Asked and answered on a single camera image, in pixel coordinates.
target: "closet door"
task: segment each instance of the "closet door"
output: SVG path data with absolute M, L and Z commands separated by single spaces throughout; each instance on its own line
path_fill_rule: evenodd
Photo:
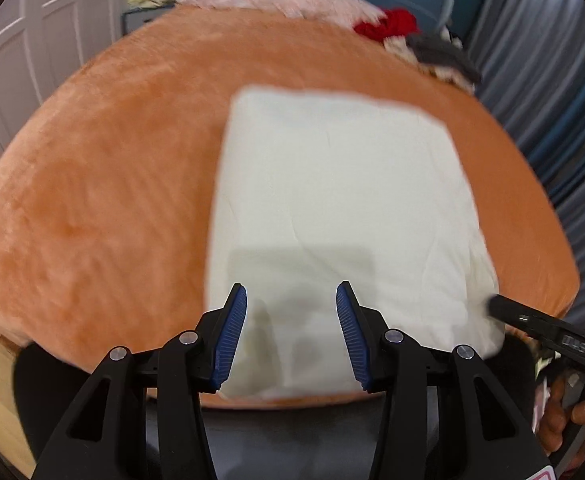
M 68 76 L 121 37 L 126 1 L 4 1 L 0 7 L 0 156 Z

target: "orange plush cushion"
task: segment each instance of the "orange plush cushion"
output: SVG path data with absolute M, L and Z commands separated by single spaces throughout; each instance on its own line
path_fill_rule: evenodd
M 568 309 L 579 277 L 561 226 L 475 98 L 333 25 L 180 7 L 73 75 L 0 160 L 0 333 L 92 370 L 112 346 L 194 327 L 224 124 L 250 83 L 359 92 L 443 121 L 501 293 Z

